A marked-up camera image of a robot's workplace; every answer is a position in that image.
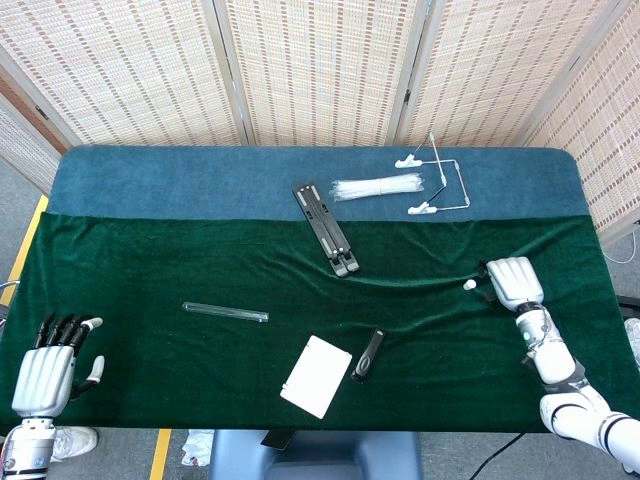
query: robot finger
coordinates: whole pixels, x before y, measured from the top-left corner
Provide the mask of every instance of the robot finger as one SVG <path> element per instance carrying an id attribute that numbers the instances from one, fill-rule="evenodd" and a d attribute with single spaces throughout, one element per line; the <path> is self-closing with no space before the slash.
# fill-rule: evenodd
<path id="1" fill-rule="evenodd" d="M 98 328 L 101 325 L 102 325 L 102 319 L 100 317 L 89 318 L 87 320 L 84 320 L 80 324 L 80 327 L 76 330 L 73 337 L 69 341 L 69 346 L 73 347 L 74 356 L 78 355 L 78 352 L 80 351 L 80 347 L 84 343 L 84 340 L 85 338 L 87 338 L 87 335 L 89 334 L 89 332 L 94 328 Z"/>
<path id="2" fill-rule="evenodd" d="M 51 345 L 55 345 L 60 338 L 60 332 L 67 326 L 67 324 L 73 319 L 73 315 L 67 315 L 66 317 L 62 317 L 58 320 L 58 323 L 51 329 L 51 333 L 49 334 L 49 338 L 47 338 L 47 347 Z"/>
<path id="3" fill-rule="evenodd" d="M 71 339 L 75 335 L 76 330 L 78 330 L 78 327 L 80 327 L 80 323 L 86 317 L 87 317 L 86 315 L 83 315 L 82 317 L 74 317 L 73 320 L 71 320 L 64 327 L 64 330 L 62 331 L 62 335 L 60 335 L 60 339 L 58 340 L 58 345 L 69 345 L 69 342 L 71 342 Z"/>
<path id="4" fill-rule="evenodd" d="M 40 324 L 40 328 L 38 328 L 38 333 L 36 334 L 36 340 L 33 342 L 33 348 L 44 347 L 44 344 L 47 340 L 47 336 L 49 335 L 49 326 L 53 322 L 53 319 L 56 318 L 55 312 L 50 313 Z"/>

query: white robotic arm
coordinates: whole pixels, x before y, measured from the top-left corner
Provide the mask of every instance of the white robotic arm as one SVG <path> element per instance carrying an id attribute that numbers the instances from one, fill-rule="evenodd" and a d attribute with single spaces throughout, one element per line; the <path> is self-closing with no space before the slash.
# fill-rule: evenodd
<path id="1" fill-rule="evenodd" d="M 487 263 L 498 300 L 516 312 L 516 326 L 527 345 L 547 391 L 540 400 L 540 416 L 553 433 L 604 450 L 620 461 L 627 473 L 640 472 L 640 422 L 612 412 L 589 384 L 584 368 L 573 358 L 551 315 L 542 306 L 540 282 L 525 257 Z"/>
<path id="2" fill-rule="evenodd" d="M 49 315 L 42 322 L 33 349 L 22 359 L 11 408 L 23 421 L 5 441 L 0 479 L 45 479 L 56 436 L 54 417 L 62 413 L 69 398 L 100 383 L 103 356 L 94 360 L 87 379 L 72 387 L 78 351 L 88 333 L 102 325 L 102 319 L 69 315 L 49 332 L 54 320 Z"/>

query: shoe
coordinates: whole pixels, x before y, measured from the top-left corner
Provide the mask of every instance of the shoe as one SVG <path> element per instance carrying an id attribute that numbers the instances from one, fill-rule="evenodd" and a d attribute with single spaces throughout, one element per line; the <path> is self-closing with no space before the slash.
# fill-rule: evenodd
<path id="1" fill-rule="evenodd" d="M 98 445 L 98 432 L 87 427 L 61 427 L 56 429 L 52 462 L 90 452 Z"/>

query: white card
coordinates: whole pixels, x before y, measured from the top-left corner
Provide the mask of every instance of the white card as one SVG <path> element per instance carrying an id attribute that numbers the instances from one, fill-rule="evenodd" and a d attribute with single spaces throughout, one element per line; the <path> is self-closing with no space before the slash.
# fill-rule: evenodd
<path id="1" fill-rule="evenodd" d="M 322 419 L 350 363 L 350 353 L 311 335 L 280 396 Z"/>

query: table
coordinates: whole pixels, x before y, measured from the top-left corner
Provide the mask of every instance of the table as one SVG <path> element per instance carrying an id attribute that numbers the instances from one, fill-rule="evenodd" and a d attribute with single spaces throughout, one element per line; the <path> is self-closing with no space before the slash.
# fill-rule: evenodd
<path id="1" fill-rule="evenodd" d="M 519 364 L 524 345 L 512 315 L 461 284 L 479 260 L 526 254 L 589 378 L 614 408 L 638 415 L 638 375 L 566 153 L 442 149 L 442 158 L 461 164 L 468 210 L 408 217 L 420 194 L 332 203 L 362 265 L 347 279 L 332 274 L 291 186 L 312 179 L 326 193 L 333 179 L 397 174 L 393 162 L 406 153 L 72 150 L 0 358 L 17 368 L 39 316 L 74 308 L 105 317 L 80 363 L 88 368 L 92 354 L 105 353 L 107 369 L 100 389 L 68 408 L 64 422 L 520 431 L 537 417 L 542 390 Z M 181 301 L 272 316 L 264 326 L 216 322 L 182 312 Z M 279 398 L 311 334 L 357 358 L 374 326 L 389 335 L 371 378 L 364 385 L 345 379 L 324 420 Z M 3 375 L 3 383 L 11 378 Z M 0 405 L 8 411 L 7 398 Z"/>

